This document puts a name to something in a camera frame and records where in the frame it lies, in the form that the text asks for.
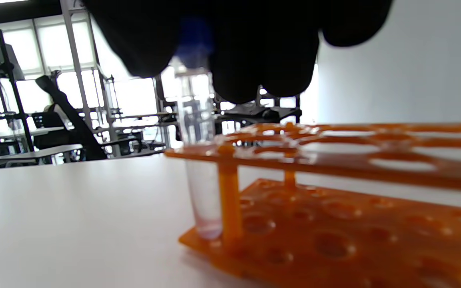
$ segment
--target table leg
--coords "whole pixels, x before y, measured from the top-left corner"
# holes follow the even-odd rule
[[[70,151],[64,152],[64,163],[70,163]]]

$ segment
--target table surface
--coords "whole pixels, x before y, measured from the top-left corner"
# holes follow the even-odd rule
[[[239,174],[241,188],[257,177],[282,178],[252,168]],[[461,205],[461,194],[452,192],[299,179]],[[0,288],[264,287],[220,272],[178,244],[193,224],[181,160],[157,155],[0,169]]]
[[[52,155],[57,155],[59,153],[69,152],[77,149],[82,149],[83,145],[81,144],[68,144],[68,145],[60,145],[56,147],[51,147],[47,149],[42,149],[39,151],[34,152],[27,152],[27,153],[20,153],[20,154],[13,154],[7,156],[1,156],[0,160],[33,160],[33,159],[40,159]]]

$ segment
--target chair backrest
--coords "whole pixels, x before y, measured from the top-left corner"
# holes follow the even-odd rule
[[[69,103],[65,93],[60,91],[53,81],[51,81],[51,79],[47,76],[39,77],[35,80],[35,82],[38,87],[53,98],[53,102],[62,108],[65,115],[72,122],[76,130],[77,137],[79,138],[79,142],[86,150],[86,160],[107,159],[106,153],[104,153],[104,150],[95,139],[92,130],[88,128],[77,111]]]
[[[56,112],[35,112],[31,114],[37,128],[65,127],[62,118]]]

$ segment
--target metal rod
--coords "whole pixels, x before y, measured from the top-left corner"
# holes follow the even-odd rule
[[[163,89],[163,81],[161,80],[161,74],[152,78],[152,84],[154,84],[154,94],[156,96],[156,112],[165,112],[163,106],[165,94]],[[161,128],[158,127],[157,129],[161,129],[161,142],[165,143],[167,148],[170,148],[170,133],[168,132],[168,126]]]
[[[24,140],[26,141],[28,151],[34,151],[33,142],[31,141],[30,128],[28,127],[28,122],[26,120],[27,114],[24,113],[24,108],[22,107],[19,90],[17,89],[17,83],[15,82],[15,77],[13,75],[13,64],[11,64],[10,59],[8,57],[8,51],[6,49],[5,38],[3,37],[3,31],[1,29],[0,29],[0,48],[1,48],[1,53],[2,53],[3,61],[4,61],[3,69],[10,80],[10,84],[13,90],[13,95],[15,96],[15,101],[17,102],[17,108],[19,111],[19,114],[17,115],[17,119],[21,119],[22,121],[22,128],[24,129]]]
[[[102,126],[102,112],[101,108],[101,101],[99,100],[99,92],[97,91],[97,80],[95,80],[95,69],[92,67],[92,77],[94,79],[94,87],[95,87],[95,95],[97,96],[97,105],[99,109],[97,109],[97,121],[99,121],[99,126]]]
[[[8,107],[5,101],[5,94],[3,93],[3,89],[1,88],[1,77],[0,77],[0,98],[1,98],[1,104],[3,105],[3,112],[8,113]]]
[[[67,0],[60,0],[60,6],[62,7],[62,14],[64,15],[65,27],[67,29],[67,36],[69,38],[69,45],[71,48],[72,62],[74,64],[74,70],[76,72],[79,91],[81,93],[81,101],[83,102],[84,120],[86,122],[86,125],[90,129],[92,129],[90,110],[88,108],[88,102],[86,100],[86,93],[84,92],[83,77],[81,75],[81,64],[79,63],[79,56],[77,54],[76,39],[74,36],[74,29],[72,28],[72,19],[70,16],[69,4],[67,3]]]
[[[44,55],[42,53],[42,46],[40,45],[40,38],[38,37],[38,29],[35,23],[35,19],[31,19],[31,25],[33,26],[33,31],[35,34],[35,41],[37,43],[38,56],[40,57],[40,64],[42,64],[42,71],[44,72],[44,74],[47,74],[49,73],[49,69],[47,68],[46,61],[44,60]]]

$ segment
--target black chair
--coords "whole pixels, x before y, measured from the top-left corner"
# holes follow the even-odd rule
[[[62,127],[63,130],[51,131],[45,135],[33,137],[33,144],[38,149],[47,149],[66,144],[81,144],[76,131],[69,131],[58,113],[35,112],[31,114],[37,128]]]
[[[51,81],[47,76],[42,76],[35,80],[38,87],[48,93],[52,98],[53,102],[60,106],[69,120],[72,122],[74,129],[76,131],[76,136],[79,140],[79,143],[83,145],[86,151],[86,160],[103,160],[107,159],[107,155],[104,152],[103,147],[119,145],[122,143],[127,143],[136,141],[135,138],[126,138],[119,139],[113,142],[107,142],[104,144],[99,144],[95,139],[92,130],[86,125],[82,117],[79,116],[79,113],[71,106],[67,100],[65,93],[60,91],[58,87]]]

